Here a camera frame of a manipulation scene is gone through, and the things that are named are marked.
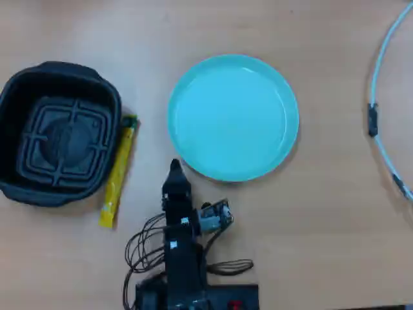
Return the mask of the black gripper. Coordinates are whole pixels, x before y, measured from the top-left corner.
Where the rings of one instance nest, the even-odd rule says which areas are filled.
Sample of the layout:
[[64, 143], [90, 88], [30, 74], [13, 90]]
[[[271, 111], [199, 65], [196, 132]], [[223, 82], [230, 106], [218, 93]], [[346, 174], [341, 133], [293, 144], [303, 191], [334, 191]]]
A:
[[170, 163], [170, 170], [162, 186], [162, 210], [168, 228], [192, 225], [196, 213], [192, 200], [192, 187], [178, 159]]

